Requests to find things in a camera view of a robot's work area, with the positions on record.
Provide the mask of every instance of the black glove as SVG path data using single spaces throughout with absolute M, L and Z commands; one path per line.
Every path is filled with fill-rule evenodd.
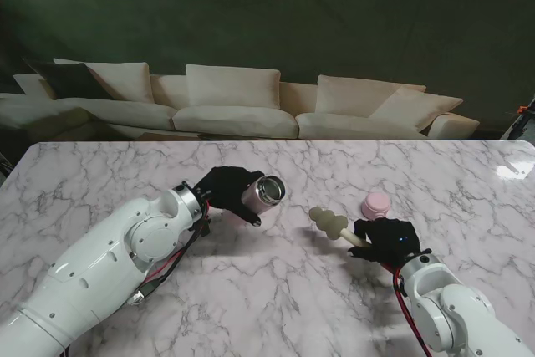
M 403 265 L 412 253 L 420 253 L 420 240 L 410 222 L 380 217 L 374 221 L 359 219 L 354 223 L 354 234 L 366 239 L 368 235 L 372 247 L 353 247 L 354 257 L 371 262 L 383 263 L 396 269 Z
M 261 171 L 250 172 L 242 167 L 213 167 L 194 190 L 210 192 L 207 197 L 215 208 L 227 209 L 253 226 L 260 226 L 260 217 L 242 203 L 242 193 L 256 180 L 264 176 Z

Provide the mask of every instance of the red cable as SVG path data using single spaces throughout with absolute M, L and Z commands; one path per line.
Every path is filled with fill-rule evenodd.
M 208 201 L 205 201 L 206 203 L 206 210 L 204 211 L 204 214 L 202 215 L 202 221 L 204 221 L 206 219 L 206 217 L 208 216 L 208 210 L 210 209 L 210 203 Z M 182 249 L 178 250 L 177 252 L 175 252 L 171 258 L 169 258 L 166 263 L 164 263 L 161 267 L 159 267 L 158 269 L 156 269 L 153 273 L 151 273 L 144 281 L 142 284 L 144 283 L 147 283 L 148 281 L 150 281 L 154 276 L 156 276 L 158 273 L 160 273 L 161 271 L 164 270 L 164 268 L 169 265 L 172 261 L 174 261 L 179 255 L 182 254 Z
M 407 308 L 407 305 L 405 304 L 405 301 L 403 300 L 403 296 L 401 295 L 400 286 L 398 284 L 399 279 L 400 279 L 400 270 L 401 268 L 398 268 L 395 270 L 393 283 L 394 283 L 394 293 L 395 293 L 396 298 L 398 299 L 398 303 L 400 304 L 401 312 L 405 316 L 407 323 L 412 329 L 412 333 L 415 334 L 415 337 L 418 340 L 418 343 L 420 343 L 422 350 L 424 350 L 425 356 L 433 357 L 429 349 L 427 349 L 427 345 L 425 344 L 423 338 L 421 337 L 420 331 L 418 330 L 418 328 L 416 328 L 415 321 L 410 315 L 409 309 Z
M 182 250 L 178 250 L 177 252 L 175 252 L 171 258 L 169 258 L 166 263 L 164 263 L 161 267 L 159 267 L 158 269 L 156 269 L 153 273 L 151 273 L 149 276 L 147 276 L 147 278 L 143 281 L 143 283 L 147 283 L 148 281 L 150 281 L 154 276 L 156 276 L 158 273 L 160 273 L 161 271 L 164 270 L 164 268 L 169 265 L 170 262 L 174 261 L 176 259 L 176 257 L 178 257 L 180 254 L 182 254 Z

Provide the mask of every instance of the stainless steel cup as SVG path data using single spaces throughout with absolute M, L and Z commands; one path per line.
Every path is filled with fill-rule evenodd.
M 285 196 L 286 189 L 276 176 L 260 177 L 242 194 L 242 202 L 257 215 L 275 207 Z

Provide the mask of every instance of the dark gray pillow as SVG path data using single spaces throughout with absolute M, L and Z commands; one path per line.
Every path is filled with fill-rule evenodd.
M 28 59 L 24 61 L 46 79 L 57 99 L 113 99 L 83 63 L 56 64 Z

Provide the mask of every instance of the dark backdrop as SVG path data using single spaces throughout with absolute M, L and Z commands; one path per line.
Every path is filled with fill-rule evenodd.
M 23 55 L 280 69 L 426 84 L 505 129 L 535 89 L 535 0 L 0 0 L 3 83 Z

